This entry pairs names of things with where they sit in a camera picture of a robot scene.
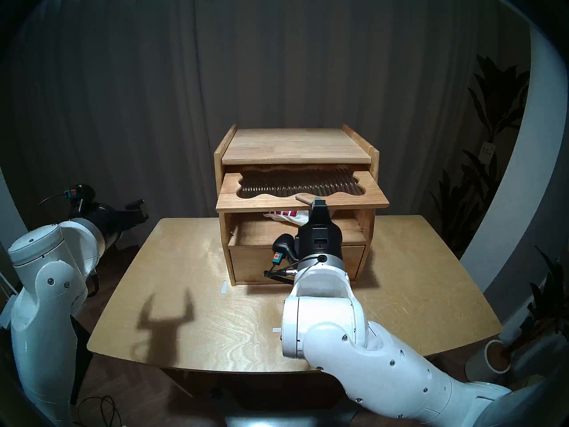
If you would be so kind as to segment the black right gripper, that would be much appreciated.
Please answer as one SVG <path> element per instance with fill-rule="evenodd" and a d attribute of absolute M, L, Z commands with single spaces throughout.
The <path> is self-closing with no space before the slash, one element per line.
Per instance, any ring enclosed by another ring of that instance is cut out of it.
<path fill-rule="evenodd" d="M 328 205 L 322 198 L 314 198 L 306 224 L 296 235 L 296 261 L 313 254 L 326 254 L 343 260 L 341 229 L 329 215 Z"/>

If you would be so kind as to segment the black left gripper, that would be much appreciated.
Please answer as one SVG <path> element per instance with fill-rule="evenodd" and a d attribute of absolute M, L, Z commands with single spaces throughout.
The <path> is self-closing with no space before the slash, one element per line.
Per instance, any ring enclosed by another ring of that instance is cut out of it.
<path fill-rule="evenodd" d="M 102 203 L 90 203 L 84 209 L 84 218 L 101 232 L 107 248 L 116 243 L 126 231 L 145 223 L 148 217 L 144 200 L 130 202 L 123 209 Z"/>

